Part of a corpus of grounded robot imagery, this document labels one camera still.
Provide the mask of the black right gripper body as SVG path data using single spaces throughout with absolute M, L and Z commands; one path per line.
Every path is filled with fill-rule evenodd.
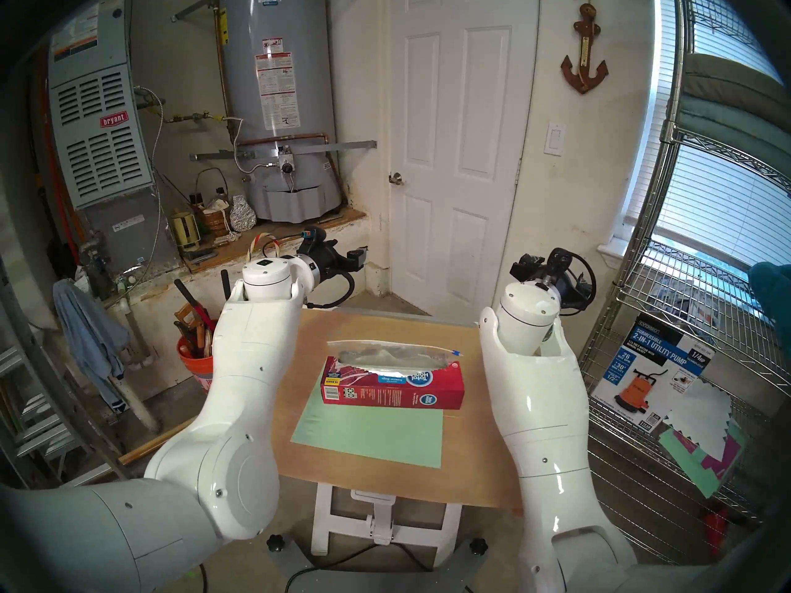
M 585 260 L 579 254 L 556 247 L 539 269 L 539 280 L 554 286 L 560 300 L 585 300 L 584 273 L 577 277 L 569 272 L 574 260 L 585 266 Z

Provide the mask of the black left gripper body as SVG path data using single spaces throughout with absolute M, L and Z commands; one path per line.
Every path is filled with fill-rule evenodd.
M 320 227 L 303 230 L 303 256 L 308 258 L 308 267 L 318 278 L 344 276 L 350 278 L 348 259 L 336 250 L 337 240 L 326 240 L 327 234 Z

